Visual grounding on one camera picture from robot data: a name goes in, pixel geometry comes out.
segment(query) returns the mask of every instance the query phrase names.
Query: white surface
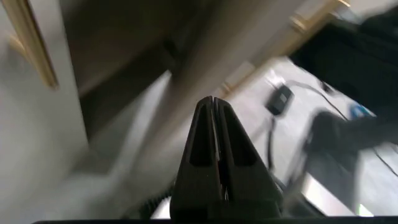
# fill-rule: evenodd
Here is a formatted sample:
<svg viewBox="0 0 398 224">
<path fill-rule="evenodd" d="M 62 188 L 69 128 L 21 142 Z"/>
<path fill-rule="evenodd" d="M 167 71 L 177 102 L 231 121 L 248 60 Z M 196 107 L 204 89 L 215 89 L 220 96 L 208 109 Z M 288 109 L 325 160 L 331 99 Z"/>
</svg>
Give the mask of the white surface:
<svg viewBox="0 0 398 224">
<path fill-rule="evenodd" d="M 262 160 L 265 160 L 266 133 L 270 125 L 271 114 L 265 109 L 264 102 L 274 89 L 275 83 L 296 80 L 307 83 L 321 90 L 318 80 L 308 72 L 296 67 L 286 58 L 271 60 L 259 68 L 258 76 L 248 83 L 239 93 L 231 96 L 238 118 L 251 138 Z M 313 114 L 318 110 L 330 110 L 331 106 L 319 95 L 301 88 L 292 88 L 294 98 L 286 115 L 279 119 L 274 133 L 275 174 L 286 180 L 293 155 L 302 145 L 307 135 Z M 345 95 L 328 96 L 340 111 L 348 115 L 348 105 L 353 100 Z M 390 144 L 382 144 L 377 149 L 381 157 L 394 169 L 398 170 L 398 154 Z M 362 164 L 358 178 L 359 203 L 375 215 L 398 215 L 398 178 L 375 156 L 373 151 L 361 153 Z"/>
<path fill-rule="evenodd" d="M 14 29 L 0 5 L 0 217 L 65 178 L 87 141 L 57 1 L 32 1 L 60 89 L 8 47 Z"/>
</svg>

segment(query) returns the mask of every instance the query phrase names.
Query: wooden trim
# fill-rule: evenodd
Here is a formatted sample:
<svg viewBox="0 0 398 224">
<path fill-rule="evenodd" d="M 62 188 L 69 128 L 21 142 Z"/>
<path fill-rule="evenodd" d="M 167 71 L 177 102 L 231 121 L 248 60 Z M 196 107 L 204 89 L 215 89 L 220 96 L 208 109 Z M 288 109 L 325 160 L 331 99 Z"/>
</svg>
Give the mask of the wooden trim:
<svg viewBox="0 0 398 224">
<path fill-rule="evenodd" d="M 11 41 L 11 44 L 19 41 L 23 47 L 19 47 L 18 51 L 24 50 L 44 84 L 53 89 L 58 87 L 54 69 L 28 0 L 2 0 L 2 4 L 17 33 L 17 38 Z"/>
</svg>

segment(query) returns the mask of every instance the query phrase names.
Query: black fabric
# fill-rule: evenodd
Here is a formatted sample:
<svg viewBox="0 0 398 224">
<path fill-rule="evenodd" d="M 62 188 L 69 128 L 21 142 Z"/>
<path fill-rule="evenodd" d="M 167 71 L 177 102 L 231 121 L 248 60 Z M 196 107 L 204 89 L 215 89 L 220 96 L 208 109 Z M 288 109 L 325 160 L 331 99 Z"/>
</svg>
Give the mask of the black fabric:
<svg viewBox="0 0 398 224">
<path fill-rule="evenodd" d="M 373 17 L 360 26 L 333 21 L 290 58 L 376 114 L 397 107 L 398 41 L 393 26 L 385 32 L 378 32 L 381 26 L 372 29 L 381 22 Z"/>
</svg>

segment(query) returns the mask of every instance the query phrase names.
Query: black object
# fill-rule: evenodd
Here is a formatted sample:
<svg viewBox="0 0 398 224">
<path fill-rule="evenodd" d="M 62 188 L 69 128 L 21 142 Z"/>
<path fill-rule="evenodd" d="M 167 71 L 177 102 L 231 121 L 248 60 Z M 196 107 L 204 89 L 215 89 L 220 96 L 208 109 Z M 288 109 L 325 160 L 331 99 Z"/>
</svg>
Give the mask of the black object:
<svg viewBox="0 0 398 224">
<path fill-rule="evenodd" d="M 369 18 L 359 26 L 335 20 L 290 59 L 378 116 L 384 116 L 386 110 L 397 111 L 398 16 L 391 13 L 397 10 Z"/>
<path fill-rule="evenodd" d="M 285 111 L 293 97 L 292 90 L 285 85 L 278 87 L 271 94 L 266 103 L 266 108 L 274 116 L 280 116 Z"/>
<path fill-rule="evenodd" d="M 172 219 L 277 218 L 281 201 L 231 105 L 210 96 L 202 99 L 178 171 L 170 204 Z"/>
<path fill-rule="evenodd" d="M 267 161 L 268 161 L 268 169 L 273 172 L 274 171 L 274 162 L 272 156 L 272 138 L 274 135 L 274 130 L 276 126 L 275 117 L 283 115 L 284 111 L 289 106 L 290 101 L 293 97 L 292 90 L 286 85 L 282 85 L 278 87 L 278 89 L 274 90 L 271 94 L 271 97 L 268 99 L 266 103 L 267 110 L 274 116 L 271 119 L 271 126 L 268 130 L 268 138 L 267 138 Z"/>
</svg>

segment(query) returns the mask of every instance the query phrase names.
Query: white wall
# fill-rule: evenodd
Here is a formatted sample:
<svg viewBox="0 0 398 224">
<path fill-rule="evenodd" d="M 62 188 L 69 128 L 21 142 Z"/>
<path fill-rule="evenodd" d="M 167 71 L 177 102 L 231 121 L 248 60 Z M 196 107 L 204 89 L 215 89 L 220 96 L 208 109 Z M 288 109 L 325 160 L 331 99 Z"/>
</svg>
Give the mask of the white wall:
<svg viewBox="0 0 398 224">
<path fill-rule="evenodd" d="M 60 89 L 9 48 L 14 29 L 0 5 L 0 217 L 57 184 L 87 141 L 57 1 L 32 1 Z"/>
</svg>

